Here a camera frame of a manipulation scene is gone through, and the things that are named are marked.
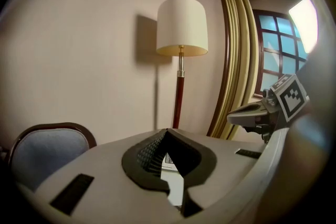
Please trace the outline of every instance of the window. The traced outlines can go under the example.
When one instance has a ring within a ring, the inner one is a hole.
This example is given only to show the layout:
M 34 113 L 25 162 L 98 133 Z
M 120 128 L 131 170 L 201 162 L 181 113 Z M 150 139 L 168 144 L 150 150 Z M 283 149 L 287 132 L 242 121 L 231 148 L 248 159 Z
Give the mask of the window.
M 255 96 L 284 74 L 296 73 L 307 60 L 300 34 L 290 16 L 253 10 L 259 39 L 259 69 Z

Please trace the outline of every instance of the black slot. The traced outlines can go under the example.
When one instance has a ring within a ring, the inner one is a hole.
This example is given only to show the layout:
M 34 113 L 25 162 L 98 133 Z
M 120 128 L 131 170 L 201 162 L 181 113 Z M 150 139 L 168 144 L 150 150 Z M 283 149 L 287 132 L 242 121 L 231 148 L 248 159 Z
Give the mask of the black slot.
M 261 156 L 261 152 L 248 151 L 248 150 L 242 150 L 242 149 L 239 149 L 238 151 L 236 151 L 236 154 L 254 158 L 254 159 L 259 159 L 259 157 Z
M 50 205 L 67 215 L 71 215 L 93 179 L 92 176 L 79 174 L 57 195 Z

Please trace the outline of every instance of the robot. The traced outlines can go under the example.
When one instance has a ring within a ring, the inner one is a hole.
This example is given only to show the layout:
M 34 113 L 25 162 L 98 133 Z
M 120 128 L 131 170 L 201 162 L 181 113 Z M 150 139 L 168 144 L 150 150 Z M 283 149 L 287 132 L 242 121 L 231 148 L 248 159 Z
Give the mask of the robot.
M 288 126 L 309 98 L 295 74 L 283 75 L 262 94 L 261 101 L 229 112 L 227 120 L 231 124 L 241 125 L 247 132 L 261 134 L 264 142 L 268 143 L 272 133 Z

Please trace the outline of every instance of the blue chair cushion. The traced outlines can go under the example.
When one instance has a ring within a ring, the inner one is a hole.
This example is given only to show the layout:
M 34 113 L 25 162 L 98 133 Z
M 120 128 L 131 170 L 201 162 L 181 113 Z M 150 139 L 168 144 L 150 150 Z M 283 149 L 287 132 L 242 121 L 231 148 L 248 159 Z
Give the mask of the blue chair cushion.
M 49 175 L 88 149 L 86 138 L 76 130 L 33 131 L 17 145 L 12 172 L 17 181 L 35 191 Z

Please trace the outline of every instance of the chair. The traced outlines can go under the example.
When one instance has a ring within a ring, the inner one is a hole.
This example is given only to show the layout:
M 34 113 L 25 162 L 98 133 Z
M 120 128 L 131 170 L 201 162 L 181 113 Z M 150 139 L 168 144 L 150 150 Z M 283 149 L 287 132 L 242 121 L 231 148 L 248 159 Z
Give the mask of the chair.
M 79 124 L 40 124 L 16 139 L 7 162 L 15 179 L 35 191 L 49 175 L 96 145 L 90 131 Z

